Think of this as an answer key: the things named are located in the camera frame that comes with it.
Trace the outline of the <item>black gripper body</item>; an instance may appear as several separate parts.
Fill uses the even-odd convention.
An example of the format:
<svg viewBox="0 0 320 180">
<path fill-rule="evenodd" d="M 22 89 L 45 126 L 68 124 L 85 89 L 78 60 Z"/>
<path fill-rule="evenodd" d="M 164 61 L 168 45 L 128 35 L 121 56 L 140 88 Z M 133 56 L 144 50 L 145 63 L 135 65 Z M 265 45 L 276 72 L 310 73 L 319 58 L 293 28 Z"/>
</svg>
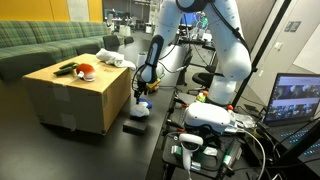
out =
<svg viewBox="0 0 320 180">
<path fill-rule="evenodd" d="M 146 95 L 148 92 L 147 85 L 145 82 L 138 81 L 137 88 L 134 90 L 134 98 L 136 99 L 136 103 L 140 102 L 140 96 L 142 94 Z"/>
</svg>

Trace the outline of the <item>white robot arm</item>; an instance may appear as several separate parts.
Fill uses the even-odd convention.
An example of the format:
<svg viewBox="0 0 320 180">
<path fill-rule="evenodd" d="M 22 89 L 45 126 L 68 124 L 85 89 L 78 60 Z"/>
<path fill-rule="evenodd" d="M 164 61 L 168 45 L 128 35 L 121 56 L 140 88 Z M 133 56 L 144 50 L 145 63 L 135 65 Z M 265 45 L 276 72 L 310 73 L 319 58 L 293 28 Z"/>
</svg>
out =
<svg viewBox="0 0 320 180">
<path fill-rule="evenodd" d="M 208 19 L 207 26 L 218 59 L 207 99 L 227 105 L 236 83 L 249 76 L 252 70 L 250 50 L 243 37 L 236 0 L 163 0 L 146 60 L 138 68 L 136 99 L 147 92 L 147 83 L 156 81 L 160 54 L 173 40 L 183 15 L 199 11 Z"/>
</svg>

